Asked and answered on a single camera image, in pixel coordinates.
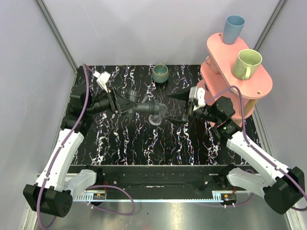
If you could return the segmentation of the dark grey pipe tee fitting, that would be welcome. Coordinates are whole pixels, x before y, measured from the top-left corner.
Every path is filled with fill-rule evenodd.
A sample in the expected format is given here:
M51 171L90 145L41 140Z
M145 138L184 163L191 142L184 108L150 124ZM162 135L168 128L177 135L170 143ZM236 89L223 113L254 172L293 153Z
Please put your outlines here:
M157 100L149 101L147 95L139 102L140 93L132 89L125 90L125 97L136 103L136 107L124 112L122 115L128 118L134 118L136 113L145 113L150 115L159 115L160 105Z

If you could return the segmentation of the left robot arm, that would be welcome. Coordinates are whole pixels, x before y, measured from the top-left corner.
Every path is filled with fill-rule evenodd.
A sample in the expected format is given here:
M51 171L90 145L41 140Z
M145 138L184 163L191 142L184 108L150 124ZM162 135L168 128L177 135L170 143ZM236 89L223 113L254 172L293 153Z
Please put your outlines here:
M65 180L67 172L74 154L88 133L93 115L107 110L120 115L134 107L135 102L122 97L114 88L92 98L88 86L75 86L70 94L57 144L47 165L33 185L26 184L24 187L23 195L30 208L62 218L68 214L73 200L87 189L97 191L88 193L85 201L93 202L95 206L101 204L110 187L104 181L102 169L83 166L69 181Z

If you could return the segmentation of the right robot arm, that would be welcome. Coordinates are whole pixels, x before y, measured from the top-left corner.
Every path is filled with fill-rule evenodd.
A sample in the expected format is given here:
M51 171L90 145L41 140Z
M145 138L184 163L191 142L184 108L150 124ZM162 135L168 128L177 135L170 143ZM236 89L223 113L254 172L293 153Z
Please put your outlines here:
M186 103L182 117L168 117L176 126L200 118L214 123L212 132L221 144L245 159L256 171L252 174L237 166L226 166L218 177L218 185L224 190L232 186L248 190L263 198L267 205L278 214L295 209L295 204L306 198L304 172L298 167L289 168L279 162L261 147L257 146L246 134L245 126L237 125L232 116L235 114L230 98L219 93L212 105L205 101L205 90L196 86L168 94L169 98Z

